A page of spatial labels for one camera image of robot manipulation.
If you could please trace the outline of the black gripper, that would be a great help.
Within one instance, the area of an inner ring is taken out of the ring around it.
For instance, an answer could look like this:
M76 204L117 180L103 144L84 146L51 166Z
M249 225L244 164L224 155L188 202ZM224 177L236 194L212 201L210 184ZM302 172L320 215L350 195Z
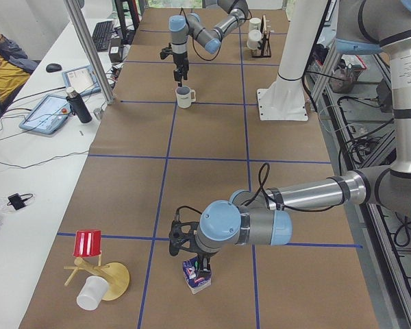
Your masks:
M195 266L195 273L201 274L204 270L206 273L211 272L210 259L213 257L213 253L198 253L193 260Z
M188 79L188 54L174 53L173 61L176 69L173 71L174 80L176 82L186 81Z

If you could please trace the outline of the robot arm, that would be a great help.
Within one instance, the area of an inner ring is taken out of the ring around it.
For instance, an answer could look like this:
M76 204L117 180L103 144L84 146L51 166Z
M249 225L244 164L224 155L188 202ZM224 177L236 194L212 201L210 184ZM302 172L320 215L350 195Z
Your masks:
M324 212L346 203L377 204L411 218L411 1L342 1L338 51L384 52L390 60L395 160L389 165L310 175L292 186L235 191L201 214L191 247L199 267L224 245L285 245L296 212Z
M208 53L216 53L223 39L233 30L239 28L250 19L250 11L246 1L218 1L217 6L227 13L227 16L209 28L195 13L180 13L169 18L171 40L168 47L160 52L160 58L173 57L175 69L174 80L179 86L188 79L188 39L201 45Z

